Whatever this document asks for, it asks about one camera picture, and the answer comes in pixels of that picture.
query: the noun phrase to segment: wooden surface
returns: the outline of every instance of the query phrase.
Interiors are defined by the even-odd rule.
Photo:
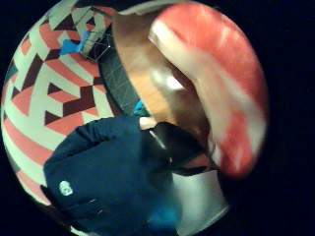
[[[205,146],[209,123],[192,83],[148,40],[158,12],[113,17],[116,48],[131,84],[158,121],[168,121],[193,134]],[[169,82],[177,80],[182,89]]]

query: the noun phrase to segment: dark clothing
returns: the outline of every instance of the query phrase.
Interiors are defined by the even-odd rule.
[[[125,236],[148,228],[159,207],[178,218],[169,171],[174,151],[153,135],[163,126],[140,131],[139,117],[105,118],[78,127],[58,146],[44,174],[52,198],[75,227]]]

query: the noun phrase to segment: hand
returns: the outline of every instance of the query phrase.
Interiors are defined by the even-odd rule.
[[[153,117],[141,117],[139,119],[139,125],[141,130],[147,130],[153,128],[158,122]]]

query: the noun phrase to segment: black background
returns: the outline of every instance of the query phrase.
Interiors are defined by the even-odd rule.
[[[139,1],[103,2],[123,9]],[[266,73],[271,114],[257,168],[241,183],[225,184],[229,194],[235,191],[232,195],[237,201],[222,220],[201,235],[315,235],[314,2],[203,2],[219,7],[247,34]],[[1,1],[2,81],[18,43],[55,3]],[[0,235],[71,235],[24,193],[2,143],[0,168]]]

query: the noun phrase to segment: geometric patterned wall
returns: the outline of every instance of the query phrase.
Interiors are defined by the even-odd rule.
[[[64,39],[79,41],[84,30],[104,30],[110,20],[91,8],[61,1],[26,34],[12,59],[1,99],[5,148],[23,188],[50,205],[42,164],[73,129],[113,116],[97,63],[81,54],[59,55]],[[96,7],[112,16],[111,8]]]

